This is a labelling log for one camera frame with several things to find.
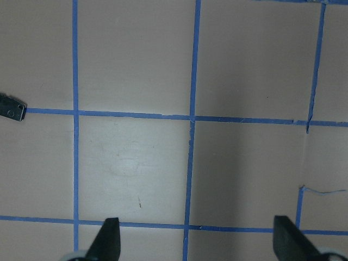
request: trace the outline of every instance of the blue tape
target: blue tape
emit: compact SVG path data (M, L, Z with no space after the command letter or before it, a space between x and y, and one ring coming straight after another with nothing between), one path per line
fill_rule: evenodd
M3 221L22 221L39 223L58 223L74 224L72 219L50 219L42 217L22 217L22 216L0 216ZM80 225L101 226L103 221L79 220ZM159 224L159 223L133 223L120 222L121 227L145 227L145 228L167 228L167 229L186 229L185 225ZM238 232L238 233L273 233L272 228L254 228L254 227L214 227L214 226L194 226L187 227L189 230L216 231L216 232ZM309 235L348 235L348 231L326 231L326 230L302 230L304 234Z
M74 115L74 110L27 108L27 113ZM308 123L308 121L301 121L301 120L295 121L295 120L286 120L286 119L240 118L240 117L217 117L217 116L192 117L189 115L162 115L162 114L151 114L151 113L124 113L124 112L117 112L117 111L92 111L92 110L79 110L78 114L83 116L131 117L131 118L139 118L139 119L183 120L183 121L189 121L189 120L192 120L192 118L194 118L195 121L283 124L283 125L298 125L298 126L306 126ZM309 124L311 126L348 127L348 122L311 121Z
M78 111L78 0L72 1L72 82L73 82L73 112L74 112L74 251L78 250L78 136L79 136L79 111Z
M348 127L348 122L334 121L311 121L311 126L327 126L327 127Z
M238 233L273 233L272 228L254 228L254 227L190 226L190 230L238 232Z
M49 219L42 217L22 217L22 216L0 216L0 220L6 221L23 221L23 222L39 222L39 223L59 223L59 224L73 224L71 219Z
M348 235L348 231L302 230L306 235Z
M296 221L295 225L300 229L301 225L301 215L302 215L302 204L303 204L303 195L305 193L306 187L303 186L299 189L299 197L297 198L297 212L296 212Z
M80 225L101 226L104 221L80 220ZM120 222L121 227L145 227L145 228L168 228L168 229L184 229L184 225L159 224L159 223L135 223Z
M274 1L284 3L321 3L321 4L348 4L348 0L255 0L255 1Z
M27 113L73 115L73 110L27 108Z
M140 119L162 119L162 120L190 120L188 115L162 115L152 113L123 113L113 111L90 111L80 110L80 115L83 116L103 116L103 117L132 117Z
M239 117L215 117L215 116L196 116L196 121L216 121L216 122L235 122L235 123L264 123L264 124L284 124L305 126L307 121L282 120L282 119L259 119L259 118L239 118Z
M196 107L198 43L199 43L199 37L200 37L200 19L201 19L201 0L196 0L194 42L192 47L192 70L191 70L191 93L190 93L190 141L189 141L189 156L188 156L187 182L186 182L183 261L188 260L188 246L189 246L192 169L193 169L195 126L196 126L195 107Z
M319 20L319 29L318 29L318 39L316 41L316 51L315 51L315 62L314 62L314 71L313 71L313 80L312 80L312 89L310 92L310 102L308 109L308 121L307 121L307 134L309 133L310 122L313 118L314 102L315 102L315 92L316 86L318 85L318 71L320 65L320 55L321 55L321 45L322 45L322 36L324 33L324 18L325 18L326 5L321 5L320 11L320 20Z

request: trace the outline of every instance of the black plastic part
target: black plastic part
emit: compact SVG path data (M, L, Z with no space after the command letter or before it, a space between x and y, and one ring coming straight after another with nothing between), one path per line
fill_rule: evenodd
M22 121L26 114L27 105L18 99L0 94L0 115Z
M273 249L279 261L308 261L319 251L287 216L275 216Z
M118 218L106 219L89 248L88 261L118 261L121 253L120 223Z

